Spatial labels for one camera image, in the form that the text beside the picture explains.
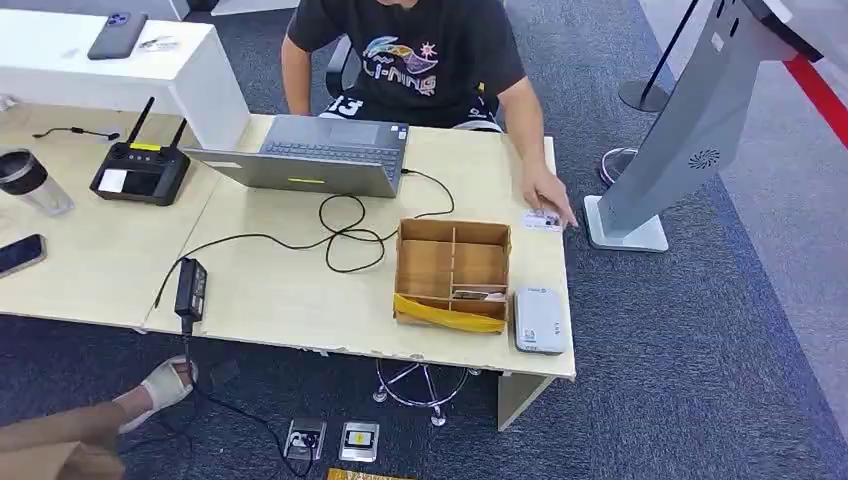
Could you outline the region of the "person's left hand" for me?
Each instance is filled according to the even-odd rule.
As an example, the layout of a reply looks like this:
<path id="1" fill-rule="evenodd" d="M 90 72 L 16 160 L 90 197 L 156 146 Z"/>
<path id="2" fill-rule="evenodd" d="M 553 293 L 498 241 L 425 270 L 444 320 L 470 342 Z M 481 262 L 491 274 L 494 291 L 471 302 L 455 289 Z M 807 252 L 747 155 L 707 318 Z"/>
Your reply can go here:
<path id="1" fill-rule="evenodd" d="M 578 226 L 565 185 L 546 164 L 523 162 L 521 186 L 523 197 L 532 208 L 553 209 L 559 214 L 564 224 L 570 227 Z"/>

